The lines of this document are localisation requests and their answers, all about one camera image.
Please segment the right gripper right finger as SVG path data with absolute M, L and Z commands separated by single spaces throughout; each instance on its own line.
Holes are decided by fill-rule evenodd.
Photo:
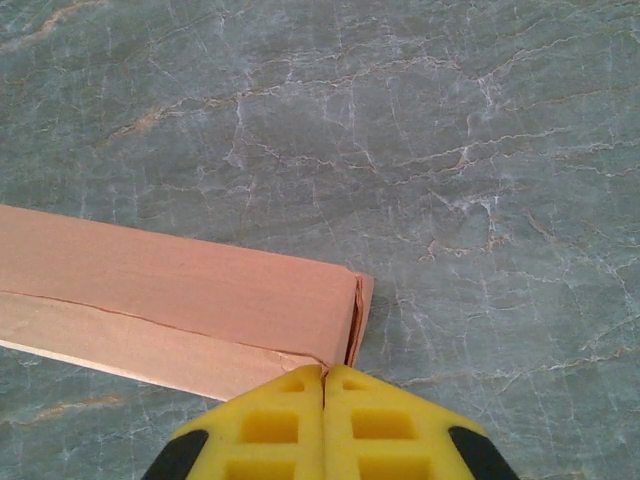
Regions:
M 486 431 L 347 366 L 325 380 L 329 479 L 516 479 Z

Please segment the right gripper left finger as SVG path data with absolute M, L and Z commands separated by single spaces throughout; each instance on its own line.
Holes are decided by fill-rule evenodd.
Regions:
M 174 432 L 145 479 L 322 479 L 322 368 L 292 370 Z

